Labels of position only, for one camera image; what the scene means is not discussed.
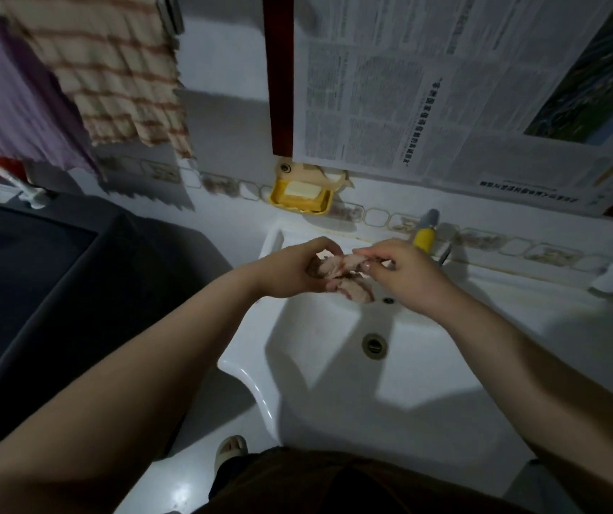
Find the purple hanging cloth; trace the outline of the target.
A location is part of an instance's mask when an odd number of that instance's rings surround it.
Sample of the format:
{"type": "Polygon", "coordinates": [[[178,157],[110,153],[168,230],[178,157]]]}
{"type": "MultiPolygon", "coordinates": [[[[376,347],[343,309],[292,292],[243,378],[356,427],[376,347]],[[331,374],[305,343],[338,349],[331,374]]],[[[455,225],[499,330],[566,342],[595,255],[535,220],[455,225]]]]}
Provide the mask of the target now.
{"type": "Polygon", "coordinates": [[[0,157],[102,173],[56,78],[0,18],[0,157]]]}

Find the dark red frame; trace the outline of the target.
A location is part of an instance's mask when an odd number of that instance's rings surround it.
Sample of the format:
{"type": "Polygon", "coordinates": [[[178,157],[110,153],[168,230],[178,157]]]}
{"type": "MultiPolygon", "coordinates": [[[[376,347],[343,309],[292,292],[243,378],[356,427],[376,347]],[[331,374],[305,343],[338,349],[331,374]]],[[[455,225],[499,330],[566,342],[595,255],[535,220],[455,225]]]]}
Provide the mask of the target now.
{"type": "Polygon", "coordinates": [[[262,0],[273,154],[293,155],[295,0],[262,0]]]}

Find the person's left hand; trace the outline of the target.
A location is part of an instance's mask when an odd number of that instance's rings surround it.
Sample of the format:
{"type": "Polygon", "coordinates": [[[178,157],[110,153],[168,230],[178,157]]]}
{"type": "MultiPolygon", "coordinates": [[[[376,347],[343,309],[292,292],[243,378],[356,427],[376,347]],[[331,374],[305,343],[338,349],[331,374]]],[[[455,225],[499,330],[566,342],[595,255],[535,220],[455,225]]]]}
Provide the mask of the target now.
{"type": "Polygon", "coordinates": [[[303,258],[301,244],[283,248],[248,264],[248,273],[261,297],[286,299],[302,293],[327,293],[334,289],[333,284],[325,279],[307,273],[315,258],[303,258]]]}

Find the person's right hand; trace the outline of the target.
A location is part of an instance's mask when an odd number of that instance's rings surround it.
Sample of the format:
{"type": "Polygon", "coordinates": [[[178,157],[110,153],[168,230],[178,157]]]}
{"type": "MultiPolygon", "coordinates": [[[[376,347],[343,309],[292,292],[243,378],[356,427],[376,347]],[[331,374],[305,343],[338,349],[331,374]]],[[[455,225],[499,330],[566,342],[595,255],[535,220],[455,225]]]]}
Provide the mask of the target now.
{"type": "Polygon", "coordinates": [[[353,254],[366,256],[368,261],[394,261],[399,302],[431,319],[446,316],[465,297],[428,254],[406,241],[392,238],[355,249],[353,254]]]}

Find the striped beige towel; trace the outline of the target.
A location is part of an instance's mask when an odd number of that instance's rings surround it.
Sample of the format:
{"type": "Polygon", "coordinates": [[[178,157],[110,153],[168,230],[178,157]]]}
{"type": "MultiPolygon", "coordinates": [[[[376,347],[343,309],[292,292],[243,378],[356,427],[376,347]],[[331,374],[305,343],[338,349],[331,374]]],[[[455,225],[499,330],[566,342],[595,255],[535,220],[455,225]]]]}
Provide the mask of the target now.
{"type": "Polygon", "coordinates": [[[139,140],[194,157],[157,0],[0,0],[0,16],[57,78],[93,145],[139,140]]]}

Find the person's left forearm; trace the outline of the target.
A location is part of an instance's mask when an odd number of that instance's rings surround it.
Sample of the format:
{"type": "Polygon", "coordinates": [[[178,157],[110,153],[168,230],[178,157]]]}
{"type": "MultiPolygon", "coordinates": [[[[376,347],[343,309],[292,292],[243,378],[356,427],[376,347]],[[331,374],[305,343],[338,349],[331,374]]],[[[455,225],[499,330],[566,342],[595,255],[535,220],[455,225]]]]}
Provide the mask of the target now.
{"type": "Polygon", "coordinates": [[[254,265],[216,279],[0,442],[0,514],[111,514],[190,408],[249,308],[254,265]]]}

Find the yellow handled faucet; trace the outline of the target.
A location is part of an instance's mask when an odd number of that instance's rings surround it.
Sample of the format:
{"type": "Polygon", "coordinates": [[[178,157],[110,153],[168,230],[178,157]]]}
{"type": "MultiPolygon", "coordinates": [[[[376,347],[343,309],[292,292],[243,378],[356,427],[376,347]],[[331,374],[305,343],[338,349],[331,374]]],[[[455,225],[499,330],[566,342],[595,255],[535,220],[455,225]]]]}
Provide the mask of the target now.
{"type": "MultiPolygon", "coordinates": [[[[411,244],[417,250],[423,251],[429,256],[432,254],[434,244],[437,237],[437,228],[439,226],[440,212],[436,208],[431,208],[425,215],[421,217],[416,226],[413,240],[411,244]]],[[[444,266],[452,251],[452,241],[444,241],[446,244],[444,250],[441,252],[437,265],[438,267],[444,266]]]]}

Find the white soap bar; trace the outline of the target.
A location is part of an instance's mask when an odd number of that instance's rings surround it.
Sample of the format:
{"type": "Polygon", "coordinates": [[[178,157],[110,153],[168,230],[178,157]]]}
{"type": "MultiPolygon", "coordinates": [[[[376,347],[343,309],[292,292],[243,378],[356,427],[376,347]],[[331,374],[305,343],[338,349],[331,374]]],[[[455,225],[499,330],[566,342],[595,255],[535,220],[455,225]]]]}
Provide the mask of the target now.
{"type": "Polygon", "coordinates": [[[303,181],[289,181],[284,190],[285,198],[301,198],[307,200],[318,199],[323,188],[303,181]]]}

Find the person's right forearm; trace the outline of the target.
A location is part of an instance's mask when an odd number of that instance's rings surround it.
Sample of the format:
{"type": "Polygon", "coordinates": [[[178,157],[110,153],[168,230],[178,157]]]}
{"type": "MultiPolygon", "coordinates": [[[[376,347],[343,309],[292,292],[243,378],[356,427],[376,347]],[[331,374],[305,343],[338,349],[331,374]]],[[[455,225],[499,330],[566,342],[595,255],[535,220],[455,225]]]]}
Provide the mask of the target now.
{"type": "Polygon", "coordinates": [[[585,514],[613,514],[613,394],[449,284],[424,311],[585,514]]]}

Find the metal sink drain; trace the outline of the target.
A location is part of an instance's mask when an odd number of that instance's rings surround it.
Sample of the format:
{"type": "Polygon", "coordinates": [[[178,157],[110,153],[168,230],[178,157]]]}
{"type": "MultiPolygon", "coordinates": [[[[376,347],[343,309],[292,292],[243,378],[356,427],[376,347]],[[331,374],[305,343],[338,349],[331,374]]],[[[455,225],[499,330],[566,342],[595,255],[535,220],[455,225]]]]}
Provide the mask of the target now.
{"type": "Polygon", "coordinates": [[[373,361],[381,361],[387,357],[387,340],[379,334],[370,333],[365,335],[361,346],[363,353],[373,361]]]}

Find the small pink cloth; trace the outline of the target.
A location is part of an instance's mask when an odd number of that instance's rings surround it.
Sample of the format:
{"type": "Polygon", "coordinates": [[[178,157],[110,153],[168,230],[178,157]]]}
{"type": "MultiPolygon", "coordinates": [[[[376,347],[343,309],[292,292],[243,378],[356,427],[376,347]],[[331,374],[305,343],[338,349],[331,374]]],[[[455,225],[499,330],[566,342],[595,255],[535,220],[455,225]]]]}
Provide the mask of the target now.
{"type": "Polygon", "coordinates": [[[333,282],[337,293],[355,303],[372,303],[375,301],[372,287],[362,274],[362,264],[366,256],[348,254],[342,256],[325,256],[313,259],[307,273],[319,279],[333,282]]]}

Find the dark washing machine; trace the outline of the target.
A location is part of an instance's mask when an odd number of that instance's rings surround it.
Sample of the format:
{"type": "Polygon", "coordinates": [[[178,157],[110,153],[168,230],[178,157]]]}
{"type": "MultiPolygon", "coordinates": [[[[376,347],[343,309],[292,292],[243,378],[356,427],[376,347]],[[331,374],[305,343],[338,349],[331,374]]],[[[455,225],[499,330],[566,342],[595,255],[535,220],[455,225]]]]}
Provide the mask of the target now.
{"type": "Polygon", "coordinates": [[[0,441],[231,264],[105,199],[0,204],[0,441]]]}

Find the white ceramic sink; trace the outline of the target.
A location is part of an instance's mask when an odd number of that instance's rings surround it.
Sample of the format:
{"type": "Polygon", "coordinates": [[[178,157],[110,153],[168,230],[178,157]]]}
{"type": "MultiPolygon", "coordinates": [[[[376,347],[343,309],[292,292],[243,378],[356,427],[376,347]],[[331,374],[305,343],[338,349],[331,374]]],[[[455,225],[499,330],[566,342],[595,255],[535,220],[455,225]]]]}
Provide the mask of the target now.
{"type": "MultiPolygon", "coordinates": [[[[453,282],[613,393],[613,297],[586,286],[453,261],[453,282]]],[[[262,298],[218,368],[241,381],[278,445],[349,452],[504,496],[535,455],[432,319],[372,283],[339,294],[262,298]],[[387,357],[369,359],[375,333],[387,357]]]]}

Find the person's dark shorts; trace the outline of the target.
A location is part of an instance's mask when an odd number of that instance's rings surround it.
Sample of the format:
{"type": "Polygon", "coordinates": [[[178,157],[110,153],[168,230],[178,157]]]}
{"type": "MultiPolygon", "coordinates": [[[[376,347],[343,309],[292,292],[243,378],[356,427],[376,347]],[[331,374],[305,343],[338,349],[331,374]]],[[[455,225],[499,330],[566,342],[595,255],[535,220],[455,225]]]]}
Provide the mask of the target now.
{"type": "Polygon", "coordinates": [[[192,514],[534,514],[390,463],[275,447],[231,457],[192,514]]]}

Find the person's white slipper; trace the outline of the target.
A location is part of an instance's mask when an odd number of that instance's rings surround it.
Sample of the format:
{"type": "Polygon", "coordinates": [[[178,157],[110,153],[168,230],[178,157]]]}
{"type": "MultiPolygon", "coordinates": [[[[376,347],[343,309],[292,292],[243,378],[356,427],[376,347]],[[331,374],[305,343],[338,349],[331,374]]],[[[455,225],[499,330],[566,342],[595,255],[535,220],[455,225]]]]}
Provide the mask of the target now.
{"type": "Polygon", "coordinates": [[[236,457],[246,457],[249,454],[245,438],[239,434],[223,440],[216,450],[215,455],[215,475],[218,474],[220,467],[228,460],[236,457]]]}

